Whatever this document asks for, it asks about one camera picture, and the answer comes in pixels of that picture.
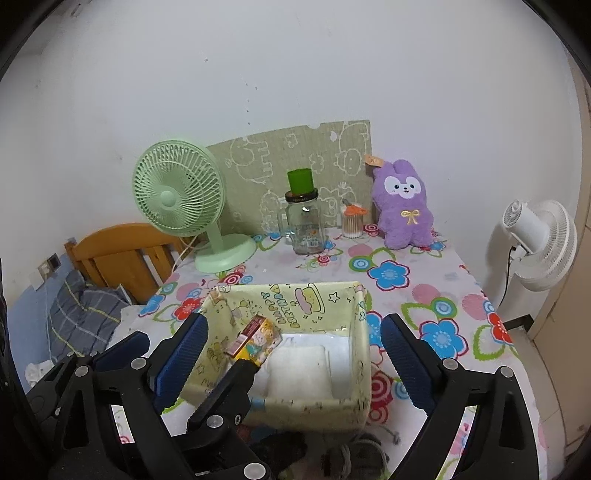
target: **purple plush toy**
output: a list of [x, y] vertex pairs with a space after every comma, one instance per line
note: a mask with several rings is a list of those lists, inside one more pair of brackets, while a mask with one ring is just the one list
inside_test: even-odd
[[385, 233], [386, 247], [399, 250], [409, 244], [428, 247], [433, 243], [427, 192], [410, 162], [384, 161], [374, 170], [371, 196], [380, 210], [378, 227]]

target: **glass jar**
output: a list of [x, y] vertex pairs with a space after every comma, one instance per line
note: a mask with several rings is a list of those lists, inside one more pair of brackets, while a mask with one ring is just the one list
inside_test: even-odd
[[314, 255], [324, 251], [324, 219], [318, 190], [293, 195], [285, 194], [287, 207], [277, 214], [281, 234], [291, 241], [298, 255]]

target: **yellow bow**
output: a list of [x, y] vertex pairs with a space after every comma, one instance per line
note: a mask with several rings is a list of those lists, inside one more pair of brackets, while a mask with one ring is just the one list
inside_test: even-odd
[[418, 225], [417, 219], [415, 217], [418, 217], [419, 215], [421, 215], [421, 212], [418, 210], [413, 210], [412, 212], [410, 210], [403, 210], [400, 212], [401, 217], [408, 218], [407, 225], [410, 225], [411, 222], [415, 225]]

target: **green patterned board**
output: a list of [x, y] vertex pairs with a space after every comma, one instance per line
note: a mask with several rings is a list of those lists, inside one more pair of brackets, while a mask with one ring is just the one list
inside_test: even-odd
[[326, 226], [337, 225], [342, 199], [371, 210], [373, 180], [363, 160], [371, 153], [369, 120], [282, 128], [208, 149], [226, 182], [223, 233], [278, 232], [277, 212], [289, 190], [287, 172], [296, 168], [312, 169]]

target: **green desk fan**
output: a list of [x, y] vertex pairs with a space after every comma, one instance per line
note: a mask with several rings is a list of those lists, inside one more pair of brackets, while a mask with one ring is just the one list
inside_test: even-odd
[[174, 236], [207, 232], [209, 246], [197, 253], [197, 270], [230, 270], [255, 252], [256, 243], [248, 235], [220, 233], [217, 219], [226, 188], [207, 148], [177, 140], [152, 145], [135, 165], [133, 188], [139, 210], [161, 232]]

